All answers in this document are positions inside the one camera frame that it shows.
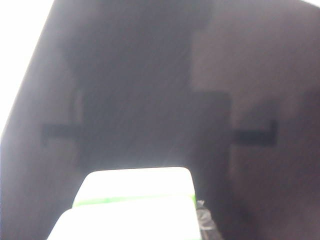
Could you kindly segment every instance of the white object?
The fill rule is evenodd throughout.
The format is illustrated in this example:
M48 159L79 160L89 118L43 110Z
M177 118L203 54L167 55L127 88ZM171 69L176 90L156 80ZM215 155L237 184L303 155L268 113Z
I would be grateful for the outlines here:
M84 179L73 207L166 196L186 196L195 202L195 189L188 169L159 167L95 171Z
M91 204L67 210L47 240L201 240L185 196Z

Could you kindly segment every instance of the green stripe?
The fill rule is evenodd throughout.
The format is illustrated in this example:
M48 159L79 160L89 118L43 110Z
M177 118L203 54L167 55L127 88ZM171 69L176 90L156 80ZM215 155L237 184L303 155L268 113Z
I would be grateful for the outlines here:
M131 201L131 200L166 198L166 197L177 197L177 196L185 196L185 195L168 194L168 195L150 195L150 196L115 196L115 197L105 197L105 198L93 198L93 199L86 199L86 200L80 200L80 201L74 202L72 204L72 207L74 208L74 207L79 207L83 205L109 204L109 203L118 203L118 202L125 202L125 201ZM194 205L196 205L196 196L189 195L188 197L190 197Z

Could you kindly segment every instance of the white lid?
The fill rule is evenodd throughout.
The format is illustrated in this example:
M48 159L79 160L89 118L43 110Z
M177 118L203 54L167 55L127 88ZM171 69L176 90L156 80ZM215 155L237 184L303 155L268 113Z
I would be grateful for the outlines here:
M161 196L188 196L195 201L189 170L159 167L95 171L84 179L73 207Z

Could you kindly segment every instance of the bright window light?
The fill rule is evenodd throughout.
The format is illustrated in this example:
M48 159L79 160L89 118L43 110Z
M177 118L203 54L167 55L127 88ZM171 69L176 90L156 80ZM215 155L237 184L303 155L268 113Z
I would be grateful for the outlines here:
M1 138L53 1L0 1Z
M320 0L302 0L302 1L309 3L309 4L312 4L312 5L315 5L320 8Z

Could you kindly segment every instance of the overexposed light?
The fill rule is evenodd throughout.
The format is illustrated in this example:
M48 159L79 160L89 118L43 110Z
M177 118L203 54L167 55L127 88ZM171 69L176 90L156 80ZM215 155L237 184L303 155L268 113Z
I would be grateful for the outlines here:
M0 2L1 138L54 0Z
M302 1L309 3L309 4L312 4L312 5L315 5L320 8L320 0L302 0Z

